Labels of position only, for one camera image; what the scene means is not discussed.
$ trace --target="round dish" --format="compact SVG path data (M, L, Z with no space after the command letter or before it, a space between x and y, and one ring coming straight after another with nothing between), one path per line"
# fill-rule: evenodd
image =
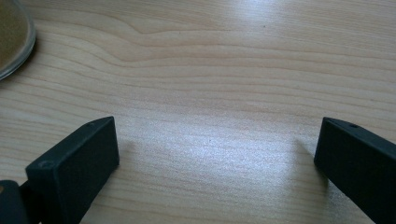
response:
M35 25L18 0L0 0L0 79L27 59L35 44Z

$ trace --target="light wood surface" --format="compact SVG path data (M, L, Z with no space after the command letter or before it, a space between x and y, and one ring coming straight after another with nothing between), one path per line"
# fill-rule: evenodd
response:
M0 179L112 115L120 168L82 223L372 223L313 156L325 116L396 142L395 1L22 2Z

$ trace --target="small hole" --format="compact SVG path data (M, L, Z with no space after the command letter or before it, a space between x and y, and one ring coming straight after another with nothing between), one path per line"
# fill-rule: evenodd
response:
M38 164L41 168L50 168L53 166L53 161L42 161Z

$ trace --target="black object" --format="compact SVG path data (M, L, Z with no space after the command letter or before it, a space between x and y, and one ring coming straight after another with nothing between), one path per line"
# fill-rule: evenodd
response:
M0 223L79 223L119 164L114 118L89 122L28 165L19 188L0 181Z
M315 165L375 223L396 223L396 146L362 127L324 118Z

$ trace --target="wood grain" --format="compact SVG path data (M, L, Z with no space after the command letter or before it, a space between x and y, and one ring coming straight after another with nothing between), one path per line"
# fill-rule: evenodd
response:
M395 1L22 1L0 179L113 115L120 168L83 223L371 223L313 164L322 117L396 142Z

